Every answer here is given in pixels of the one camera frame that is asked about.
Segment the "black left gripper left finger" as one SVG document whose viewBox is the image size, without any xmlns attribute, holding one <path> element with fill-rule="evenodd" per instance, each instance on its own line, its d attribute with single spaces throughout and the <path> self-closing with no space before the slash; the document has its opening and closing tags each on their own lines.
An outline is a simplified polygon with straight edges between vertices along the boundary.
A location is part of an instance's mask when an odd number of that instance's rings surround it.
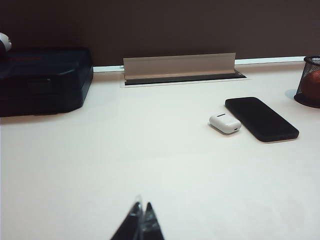
<svg viewBox="0 0 320 240">
<path fill-rule="evenodd" d="M 111 240 L 139 240 L 143 219 L 142 196 L 137 195 L 124 220 L 115 231 Z"/>
</svg>

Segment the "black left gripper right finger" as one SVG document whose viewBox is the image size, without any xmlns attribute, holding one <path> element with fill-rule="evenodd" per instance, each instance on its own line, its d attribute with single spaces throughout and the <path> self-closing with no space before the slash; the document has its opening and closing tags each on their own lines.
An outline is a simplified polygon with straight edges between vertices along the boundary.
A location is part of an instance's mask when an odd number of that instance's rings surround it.
<svg viewBox="0 0 320 240">
<path fill-rule="evenodd" d="M 147 203 L 146 209 L 140 225 L 141 240 L 164 240 L 161 226 L 157 219 L 156 213 L 150 202 Z"/>
</svg>

